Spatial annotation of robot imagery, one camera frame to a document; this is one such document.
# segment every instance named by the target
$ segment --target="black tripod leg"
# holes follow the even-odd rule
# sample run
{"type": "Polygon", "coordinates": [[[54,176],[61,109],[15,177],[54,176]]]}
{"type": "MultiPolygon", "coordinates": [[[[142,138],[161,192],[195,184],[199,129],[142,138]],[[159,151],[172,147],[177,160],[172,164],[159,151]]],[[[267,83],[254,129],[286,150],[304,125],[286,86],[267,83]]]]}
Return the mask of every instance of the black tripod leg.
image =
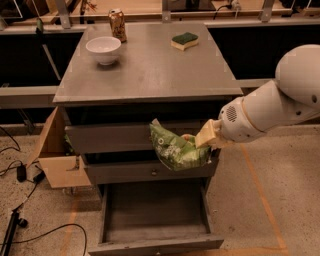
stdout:
{"type": "Polygon", "coordinates": [[[12,240],[13,240],[18,222],[19,222],[19,213],[12,212],[11,219],[6,232],[6,236],[4,237],[4,241],[2,244],[0,256],[9,256],[10,247],[12,244],[12,240]]]}

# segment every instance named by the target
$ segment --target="white bowl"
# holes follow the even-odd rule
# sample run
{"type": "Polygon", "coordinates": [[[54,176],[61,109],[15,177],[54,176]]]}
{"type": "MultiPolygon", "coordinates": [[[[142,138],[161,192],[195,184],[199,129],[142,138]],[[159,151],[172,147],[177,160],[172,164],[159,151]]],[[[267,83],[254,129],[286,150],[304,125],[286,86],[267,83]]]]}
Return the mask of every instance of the white bowl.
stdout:
{"type": "Polygon", "coordinates": [[[119,58],[121,41],[118,38],[103,36],[86,44],[89,54],[101,65],[110,65],[119,58]]]}

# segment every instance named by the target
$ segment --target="green sponge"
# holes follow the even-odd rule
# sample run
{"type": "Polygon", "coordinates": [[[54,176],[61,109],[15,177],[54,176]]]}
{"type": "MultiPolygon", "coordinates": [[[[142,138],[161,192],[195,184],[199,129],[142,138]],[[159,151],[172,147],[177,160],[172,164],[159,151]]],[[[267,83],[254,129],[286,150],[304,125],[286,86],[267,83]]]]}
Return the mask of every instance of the green sponge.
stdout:
{"type": "Polygon", "coordinates": [[[198,36],[189,32],[186,32],[182,35],[174,36],[171,40],[171,45],[182,51],[184,51],[188,47],[197,45],[198,43],[198,36]]]}

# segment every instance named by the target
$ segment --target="gray cabinet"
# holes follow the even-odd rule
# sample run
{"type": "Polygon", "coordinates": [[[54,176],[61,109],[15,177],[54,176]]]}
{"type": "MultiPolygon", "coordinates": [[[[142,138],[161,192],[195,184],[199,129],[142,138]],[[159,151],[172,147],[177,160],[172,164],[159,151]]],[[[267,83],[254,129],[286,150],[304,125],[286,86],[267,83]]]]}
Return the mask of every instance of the gray cabinet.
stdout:
{"type": "Polygon", "coordinates": [[[81,154],[103,205],[99,244],[90,255],[162,255],[219,248],[206,190],[219,160],[174,172],[157,158],[149,123],[196,134],[221,106],[240,95],[203,24],[127,24],[128,42],[111,66],[85,50],[109,26],[88,27],[55,95],[66,133],[81,154]],[[181,52],[170,39],[184,32],[199,45],[181,52]]]}

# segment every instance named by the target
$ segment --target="cardboard box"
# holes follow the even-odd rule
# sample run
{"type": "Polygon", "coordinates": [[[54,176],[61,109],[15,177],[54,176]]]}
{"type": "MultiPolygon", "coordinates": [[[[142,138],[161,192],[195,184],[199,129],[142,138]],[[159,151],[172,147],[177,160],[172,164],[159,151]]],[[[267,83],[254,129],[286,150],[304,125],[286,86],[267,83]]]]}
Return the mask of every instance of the cardboard box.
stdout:
{"type": "Polygon", "coordinates": [[[63,116],[59,108],[55,108],[29,156],[27,168],[38,158],[52,188],[90,186],[81,156],[65,155],[64,130],[63,116]]]}

